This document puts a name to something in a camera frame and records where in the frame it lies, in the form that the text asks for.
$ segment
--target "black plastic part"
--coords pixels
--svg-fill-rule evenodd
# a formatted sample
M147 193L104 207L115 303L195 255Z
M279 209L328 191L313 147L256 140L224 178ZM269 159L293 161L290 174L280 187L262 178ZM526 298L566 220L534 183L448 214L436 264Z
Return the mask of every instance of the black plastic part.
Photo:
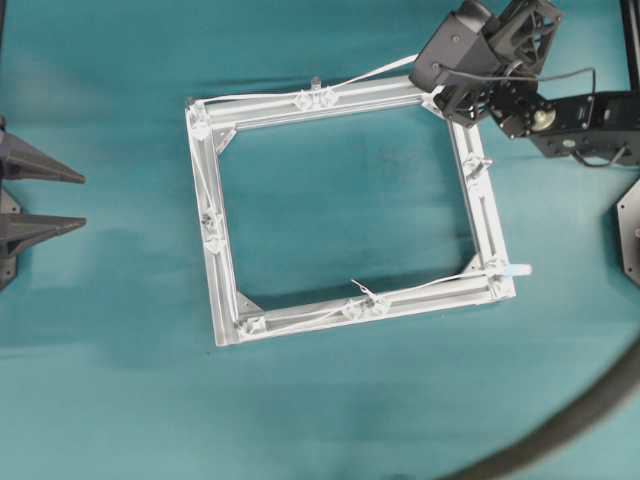
M564 14L546 0L517 0L500 15L501 28L489 40L498 58L522 62L538 75L547 60Z
M85 178L25 141L0 131L0 177L85 183Z
M562 13L544 0L513 0L500 17L478 0L451 12L415 61L409 78L420 89L444 87L434 101L443 115L471 127L489 113L495 82L462 77L542 70Z
M86 224L84 218L25 215L8 192L3 180L37 179L84 183L85 178L45 155L15 135L0 122L0 290L16 276L17 255L50 238L64 235Z
M0 214L0 258L10 258L50 238L86 224L84 218Z
M497 89L490 103L493 119L507 136L528 137L545 157L595 157L640 165L640 92L547 101L526 84L514 83ZM555 121L542 131L532 131L536 111L555 112Z
M640 0L620 0L632 90L640 90Z

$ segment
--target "teal background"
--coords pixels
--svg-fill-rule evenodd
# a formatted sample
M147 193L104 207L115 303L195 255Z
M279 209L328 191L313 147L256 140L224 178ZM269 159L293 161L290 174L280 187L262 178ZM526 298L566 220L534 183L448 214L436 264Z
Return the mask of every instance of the teal background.
M516 299L215 348L185 99L349 78L418 51L457 2L9 3L1 111L88 183L7 187L89 224L0 293L3 478L429 478L526 432L638 329L611 208L637 174L543 159L487 121L510 254L535 269ZM559 4L546 72L628 88L618 2ZM265 306L469 255L446 130L417 108L246 133L223 161L238 281ZM636 401L518 478L637 479L639 424Z

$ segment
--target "teal cloth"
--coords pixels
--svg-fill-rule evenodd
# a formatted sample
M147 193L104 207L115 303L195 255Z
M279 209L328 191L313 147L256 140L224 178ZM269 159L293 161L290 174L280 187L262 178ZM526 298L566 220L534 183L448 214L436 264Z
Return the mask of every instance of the teal cloth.
M350 78L417 52L458 2L9 3L0 110L88 183L6 187L89 223L0 293L2 477L429 478L526 432L639 328L612 210L637 173L541 158L488 120L509 252L534 267L516 299L215 348L185 99ZM560 3L545 72L628 88L618 2ZM264 306L471 254L446 129L418 107L242 133L222 161L238 283ZM635 480L639 424L640 400L518 478Z

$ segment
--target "white string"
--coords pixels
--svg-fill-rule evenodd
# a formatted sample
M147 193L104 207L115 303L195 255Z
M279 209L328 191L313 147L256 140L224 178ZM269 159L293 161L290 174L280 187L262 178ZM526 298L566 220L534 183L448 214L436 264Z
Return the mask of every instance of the white string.
M298 323L295 323L293 325L289 325L287 327L279 328L279 329L273 330L273 331L277 331L278 333L286 333L288 331L297 330L302 325L307 327L307 328L313 327L315 325L322 324L327 318L332 317L336 313L344 313L344 311L347 308L349 308L349 307L357 307L359 305L362 305L363 303L365 303L369 299L371 299L372 301L375 302L377 299L382 299L382 298L390 297L390 296L393 296L393 295L398 295L398 294L401 294L401 293L407 293L407 292L411 292L411 291L414 291L414 290L419 290L419 289L422 289L422 288L431 287L433 285L438 285L440 283L450 282L451 280L458 280L458 279L461 279L461 278L475 278L475 277L492 276L492 275L495 275L496 273L497 273L497 271L495 269L487 269L487 270L478 270L478 271L475 271L475 272L459 273L457 275L452 275L450 277L444 277L444 278L439 278L437 280L432 280L431 282L423 283L423 284L417 285L415 287L409 287L409 288L405 288L405 289L402 289L402 290L395 290L395 291L392 291L392 292L386 292L386 293L381 293L381 294L373 293L366 286L364 286L360 282L352 279L351 282L354 283L355 285L357 285L358 288L360 288L360 291L362 293L364 293L365 295L367 295L367 298L361 298L359 300L349 300L344 305L341 305L340 307L336 307L336 308L331 309L331 310L318 310L315 313L323 313L323 311L326 311L327 313L325 313L324 315L322 315L322 316L320 316L318 318L312 318L310 320L305 320L305 321L302 321L302 322L298 322Z
M389 72L391 70L395 70L397 68L408 65L409 63L413 63L418 55L410 55L408 57L401 58L394 62L383 65L382 67L376 68L375 70L371 70L363 75L359 75L345 82L339 83L337 85L330 85L325 87L327 89L337 89L342 88L346 85L350 85L355 82L359 82L360 80L365 80L367 78L376 77L385 72ZM299 95L300 92L287 92L287 93L249 93L249 94L240 94L240 95L223 95L221 97L213 97L203 99L203 102L225 102L228 100L255 100L260 98L282 98L282 97L293 97Z
M416 60L416 58L418 58L418 55L409 55L408 57L404 57L399 60L396 60L395 62L388 63L386 65L383 65L380 68L376 68L375 70L371 70L370 72L367 72L363 75L352 78L351 80L347 80L346 82L333 85L329 88L336 89L336 88L344 87L354 82L359 82L360 80L365 80L370 77L377 77L378 75L382 75L385 72L389 72L391 70L395 70L396 68L403 67L409 63L413 63Z

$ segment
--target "wire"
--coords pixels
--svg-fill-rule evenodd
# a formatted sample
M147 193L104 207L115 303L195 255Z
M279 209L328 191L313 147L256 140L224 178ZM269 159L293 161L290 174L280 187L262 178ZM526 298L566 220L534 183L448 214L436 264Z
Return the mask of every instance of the wire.
M640 336L591 387L506 448L435 480L495 480L539 462L603 420L640 386Z
M418 58L418 55L409 55L408 57L403 57L399 60L395 60L391 63L387 63L386 65L383 65L382 67L378 67L374 70L371 70L367 73L364 73L362 75L358 75L357 77L353 77L349 80L346 80L342 83L338 83L336 85L329 85L325 88L327 89L339 89L342 87L346 87L347 85L350 85L352 83L355 82L359 82L360 80L366 80L367 78L371 78L371 77L377 77L378 75L381 75L383 73L389 72L391 70L396 70L400 67L403 67L405 65L408 65L412 62L414 62L416 60L416 58ZM209 103L209 102L226 102L229 100L255 100L255 99L262 99L262 98L282 98L282 97L293 97L293 96L297 96L299 95L300 92L296 91L296 92L284 92L284 93L249 93L249 94L240 94L240 95L223 95L221 97L212 97L212 98L205 98L202 99L203 102L205 103Z
M440 65L440 68L446 70L452 75L457 77L468 78L470 80L478 80L481 82L484 81L495 81L495 82L553 82L556 80L565 80L567 78L572 78L578 75L582 75L583 73L591 72L591 92L596 93L596 84L597 84L597 73L594 67L581 68L580 70L576 70L574 72L563 73L561 75L552 75L549 77L493 77L486 75L476 75L473 73L461 72L459 70L454 70L452 68L446 67L444 65Z
M492 276L497 274L498 271L495 269L486 269L486 270L477 270L475 272L466 272L466 273L460 273L457 275L451 275L449 277L444 277L444 278L439 278L437 280L432 280L430 282L427 283L423 283L421 285L417 285L415 287L409 287L409 288L405 288L402 290L394 290L391 292L386 292L386 293L378 293L375 294L373 293L371 290L369 290L367 287L365 287L363 284L361 284L360 282L358 282L357 280L352 279L351 283L353 283L354 285L356 285L360 291L366 295L366 297L358 299L358 300L349 300L347 303L336 307L336 308L332 308L332 309L324 309L324 310L316 310L315 312L312 312L312 314L322 314L324 313L324 315L321 315L319 317L316 318L310 318L309 320L303 320L301 322L297 322L294 323L292 325L288 325L286 327L283 328L279 328L277 329L278 333L286 333L289 331L294 331L297 330L298 328L300 328L300 326L305 326L307 328L309 328L310 326L314 326L317 324L322 324L327 318L332 317L333 315L337 314L337 313L344 313L344 311L350 307L357 307L358 305L362 305L363 303L365 303L366 301L368 301L369 299L373 300L374 302L376 300L379 299L384 299L387 297L392 297L394 295L400 295L403 293L408 293L408 292L412 292L414 290L420 290L423 288L427 288L427 287L431 287L433 285L438 285L440 283L445 283L445 282L450 282L452 280L459 280L459 279L463 279L463 278L477 278L477 277L484 277L484 276ZM277 318L273 318L273 319L268 319L267 323L273 323L278 321L279 319Z
M584 156L578 150L574 150L573 152L571 152L571 156L579 164L584 165L585 167L588 167L588 168L607 168L607 167L611 167L613 165L617 165L618 162L624 156L624 154L627 152L627 150L629 150L629 146L628 145L623 145L620 148L620 150L618 150L618 152L613 157L611 157L611 159L607 160L606 163L591 163L586 158L584 158Z

